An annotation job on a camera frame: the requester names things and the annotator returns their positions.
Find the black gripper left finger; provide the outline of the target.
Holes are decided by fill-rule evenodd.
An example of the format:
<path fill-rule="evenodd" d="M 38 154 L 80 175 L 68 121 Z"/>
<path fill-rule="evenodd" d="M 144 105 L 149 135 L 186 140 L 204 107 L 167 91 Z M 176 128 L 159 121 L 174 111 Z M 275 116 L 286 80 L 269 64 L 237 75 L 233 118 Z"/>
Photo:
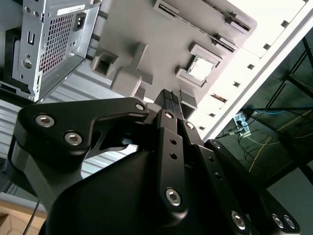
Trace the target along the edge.
<path fill-rule="evenodd" d="M 167 178 L 167 154 L 184 164 L 172 95 L 163 90 L 147 105 L 114 98 L 26 106 L 16 124 L 16 167 L 45 207 L 77 175 L 85 179 L 137 152 L 150 152 Z"/>

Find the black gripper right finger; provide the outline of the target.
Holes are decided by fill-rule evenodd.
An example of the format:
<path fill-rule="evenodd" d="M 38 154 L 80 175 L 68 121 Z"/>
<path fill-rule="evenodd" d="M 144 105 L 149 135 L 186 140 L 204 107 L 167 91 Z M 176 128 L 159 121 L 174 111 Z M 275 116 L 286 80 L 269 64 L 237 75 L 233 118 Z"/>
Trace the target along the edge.
<path fill-rule="evenodd" d="M 193 165 L 198 220 L 210 235 L 298 235 L 293 216 L 217 140 L 203 142 L 172 95 L 186 157 Z"/>

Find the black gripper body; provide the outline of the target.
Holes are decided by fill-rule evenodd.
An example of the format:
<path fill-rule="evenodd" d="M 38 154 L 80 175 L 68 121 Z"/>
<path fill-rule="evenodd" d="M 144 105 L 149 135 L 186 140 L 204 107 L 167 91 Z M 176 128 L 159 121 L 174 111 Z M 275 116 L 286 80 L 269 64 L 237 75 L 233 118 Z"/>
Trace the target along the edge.
<path fill-rule="evenodd" d="M 150 152 L 133 153 L 82 179 L 51 205 L 42 235 L 209 235 L 198 220 L 193 166 L 166 155 L 161 176 Z"/>

